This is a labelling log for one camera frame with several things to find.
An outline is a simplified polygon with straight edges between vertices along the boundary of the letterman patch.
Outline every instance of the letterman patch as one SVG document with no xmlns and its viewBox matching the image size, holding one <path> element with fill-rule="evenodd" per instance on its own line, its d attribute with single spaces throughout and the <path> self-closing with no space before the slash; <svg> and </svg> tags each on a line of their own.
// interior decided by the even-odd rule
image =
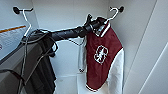
<svg viewBox="0 0 168 94">
<path fill-rule="evenodd" d="M 97 47 L 96 54 L 94 55 L 94 59 L 96 62 L 103 64 L 107 54 L 108 54 L 108 49 L 100 45 Z"/>
</svg>

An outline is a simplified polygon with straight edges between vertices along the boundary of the metal hanger hook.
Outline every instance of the metal hanger hook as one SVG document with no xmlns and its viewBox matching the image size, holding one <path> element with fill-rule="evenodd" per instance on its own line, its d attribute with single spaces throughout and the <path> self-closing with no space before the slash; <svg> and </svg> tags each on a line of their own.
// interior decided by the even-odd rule
<svg viewBox="0 0 168 94">
<path fill-rule="evenodd" d="M 112 10 L 116 10 L 116 13 L 111 18 L 108 18 L 107 19 L 108 21 L 114 19 L 117 16 L 118 12 L 119 12 L 118 8 L 111 8 L 110 11 L 112 11 Z"/>
</svg>

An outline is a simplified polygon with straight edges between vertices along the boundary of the varsity jacket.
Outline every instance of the varsity jacket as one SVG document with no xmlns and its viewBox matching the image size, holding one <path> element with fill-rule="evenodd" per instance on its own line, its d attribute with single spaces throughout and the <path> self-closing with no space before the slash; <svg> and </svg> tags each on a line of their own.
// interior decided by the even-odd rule
<svg viewBox="0 0 168 94">
<path fill-rule="evenodd" d="M 122 94 L 124 50 L 109 22 L 99 35 L 87 35 L 86 64 L 89 90 L 95 92 L 107 82 L 109 94 Z"/>
</svg>

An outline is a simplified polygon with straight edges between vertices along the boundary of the white jacket sleeve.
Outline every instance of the white jacket sleeve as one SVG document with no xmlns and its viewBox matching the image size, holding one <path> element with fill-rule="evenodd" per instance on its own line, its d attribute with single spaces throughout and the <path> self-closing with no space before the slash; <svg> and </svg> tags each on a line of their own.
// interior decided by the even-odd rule
<svg viewBox="0 0 168 94">
<path fill-rule="evenodd" d="M 78 69 L 80 72 L 84 72 L 86 68 L 86 37 L 84 38 L 83 44 L 79 48 L 78 57 Z"/>
<path fill-rule="evenodd" d="M 122 94 L 123 65 L 124 65 L 124 50 L 122 48 L 115 56 L 109 70 L 107 78 L 109 94 Z"/>
</svg>

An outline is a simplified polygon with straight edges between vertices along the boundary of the closet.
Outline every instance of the closet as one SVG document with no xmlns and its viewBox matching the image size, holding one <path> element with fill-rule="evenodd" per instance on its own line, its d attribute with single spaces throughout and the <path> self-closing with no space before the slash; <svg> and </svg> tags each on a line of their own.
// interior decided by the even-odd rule
<svg viewBox="0 0 168 94">
<path fill-rule="evenodd" d="M 93 20 L 110 18 L 115 14 L 110 7 L 121 6 L 124 11 L 110 23 L 125 52 L 123 94 L 167 94 L 167 0 L 1 0 L 0 30 L 19 29 L 0 33 L 0 60 L 19 45 L 29 27 L 22 12 L 15 14 L 13 7 L 33 8 L 26 12 L 32 25 L 30 31 L 58 31 L 83 26 L 88 14 Z M 80 44 L 83 38 L 70 40 Z M 85 87 L 86 69 L 82 73 L 78 69 L 81 46 L 68 40 L 56 43 L 56 55 L 50 57 L 56 76 L 54 94 L 108 94 L 106 83 L 98 92 Z"/>
</svg>

